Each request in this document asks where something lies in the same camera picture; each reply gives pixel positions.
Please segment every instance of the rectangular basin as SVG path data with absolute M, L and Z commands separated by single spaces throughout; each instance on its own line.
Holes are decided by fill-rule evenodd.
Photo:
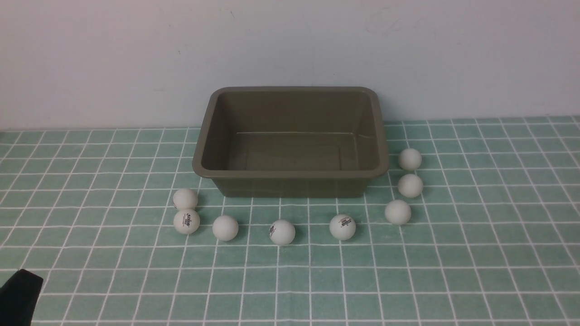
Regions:
M 388 167 L 378 98 L 362 87 L 217 90 L 193 158 L 227 197 L 360 197 Z

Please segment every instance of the white wall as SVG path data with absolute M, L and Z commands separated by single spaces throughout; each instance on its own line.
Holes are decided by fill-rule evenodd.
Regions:
M 3 0 L 0 129 L 199 125 L 237 85 L 385 119 L 580 114 L 578 0 Z

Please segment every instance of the grid pattern tablecloth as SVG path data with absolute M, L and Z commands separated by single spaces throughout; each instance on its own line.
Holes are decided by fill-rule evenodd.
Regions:
M 363 198 L 224 198 L 191 171 L 197 128 L 0 133 L 0 281 L 45 279 L 35 325 L 580 325 L 578 117 L 386 126 Z M 410 224 L 383 210 L 423 153 Z M 200 229 L 175 232 L 175 189 Z M 330 218 L 352 216 L 338 242 Z M 229 214 L 238 237 L 216 241 Z M 279 248 L 278 219 L 296 226 Z

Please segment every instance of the ping pong ball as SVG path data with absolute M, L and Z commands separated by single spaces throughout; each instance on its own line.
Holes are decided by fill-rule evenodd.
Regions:
M 179 189 L 173 194 L 173 204 L 179 210 L 194 209 L 197 205 L 197 194 L 192 189 Z
M 423 181 L 414 174 L 404 175 L 399 180 L 398 190 L 407 198 L 415 198 L 423 192 Z
M 345 214 L 339 214 L 330 221 L 330 233 L 338 240 L 344 241 L 353 237 L 357 226 L 353 218 Z
M 407 148 L 399 154 L 399 165 L 403 170 L 414 171 L 421 166 L 421 153 L 414 148 Z
M 403 225 L 411 218 L 411 207 L 406 202 L 395 199 L 385 207 L 387 221 L 395 225 Z
M 212 231 L 218 240 L 230 241 L 238 234 L 238 221 L 229 215 L 222 215 L 213 221 Z
M 294 225 L 287 220 L 277 220 L 270 226 L 270 240 L 277 245 L 289 245 L 296 236 Z
M 175 214 L 173 226 L 181 234 L 194 233 L 200 226 L 200 216 L 193 209 L 184 209 Z

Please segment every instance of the black object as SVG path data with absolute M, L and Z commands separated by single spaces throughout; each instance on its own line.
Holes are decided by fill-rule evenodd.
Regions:
M 21 269 L 0 288 L 0 325 L 30 326 L 42 277 Z

